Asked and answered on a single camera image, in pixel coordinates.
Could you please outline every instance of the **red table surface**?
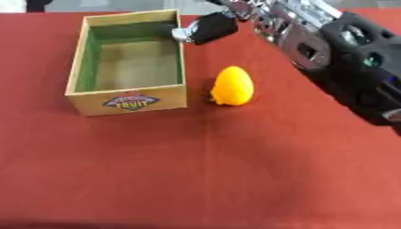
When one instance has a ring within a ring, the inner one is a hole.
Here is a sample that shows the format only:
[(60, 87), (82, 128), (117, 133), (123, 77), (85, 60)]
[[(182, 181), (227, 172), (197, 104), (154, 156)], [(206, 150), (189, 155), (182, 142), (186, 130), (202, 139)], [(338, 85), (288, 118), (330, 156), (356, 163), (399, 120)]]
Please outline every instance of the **red table surface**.
[[(401, 33), (399, 9), (357, 12)], [(78, 116), (64, 88), (83, 15), (0, 15), (0, 227), (401, 228), (401, 138), (250, 25), (186, 46), (188, 109)], [(206, 104), (229, 65), (252, 76), (254, 100)]]

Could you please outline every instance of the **background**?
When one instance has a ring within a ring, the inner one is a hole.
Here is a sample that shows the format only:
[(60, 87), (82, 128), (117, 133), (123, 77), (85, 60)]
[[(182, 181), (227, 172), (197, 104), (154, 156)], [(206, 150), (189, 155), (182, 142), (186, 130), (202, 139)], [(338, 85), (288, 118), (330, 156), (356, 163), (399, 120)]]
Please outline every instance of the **background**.
[[(401, 0), (327, 0), (335, 7), (401, 7)], [(218, 10), (213, 4), (201, 0), (55, 0), (47, 7), (57, 11), (143, 11), (178, 8), (182, 14), (203, 14)]]

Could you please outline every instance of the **box label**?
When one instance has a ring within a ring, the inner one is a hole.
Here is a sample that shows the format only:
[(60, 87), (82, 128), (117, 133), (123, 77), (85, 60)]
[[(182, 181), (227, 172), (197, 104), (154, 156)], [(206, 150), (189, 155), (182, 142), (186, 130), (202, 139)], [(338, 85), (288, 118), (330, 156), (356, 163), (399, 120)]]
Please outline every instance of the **box label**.
[(104, 106), (122, 108), (131, 111), (137, 111), (145, 106), (157, 103), (160, 99), (147, 97), (140, 94), (137, 95), (124, 95), (121, 97), (116, 97), (107, 101)]

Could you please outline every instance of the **cardboard box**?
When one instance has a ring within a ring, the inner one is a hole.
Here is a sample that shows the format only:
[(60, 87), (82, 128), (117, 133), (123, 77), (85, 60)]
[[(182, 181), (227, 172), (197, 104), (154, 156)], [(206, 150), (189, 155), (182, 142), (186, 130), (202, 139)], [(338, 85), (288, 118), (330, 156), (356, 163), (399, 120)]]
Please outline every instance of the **cardboard box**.
[(176, 10), (86, 17), (65, 95), (83, 115), (186, 107)]

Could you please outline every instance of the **yellow fruit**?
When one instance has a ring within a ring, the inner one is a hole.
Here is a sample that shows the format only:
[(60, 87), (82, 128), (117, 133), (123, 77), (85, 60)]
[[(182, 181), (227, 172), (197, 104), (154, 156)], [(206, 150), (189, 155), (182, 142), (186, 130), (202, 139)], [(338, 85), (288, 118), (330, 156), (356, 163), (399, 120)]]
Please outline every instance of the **yellow fruit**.
[(251, 100), (253, 91), (248, 73), (242, 68), (232, 66), (218, 75), (211, 96), (219, 105), (240, 106)]

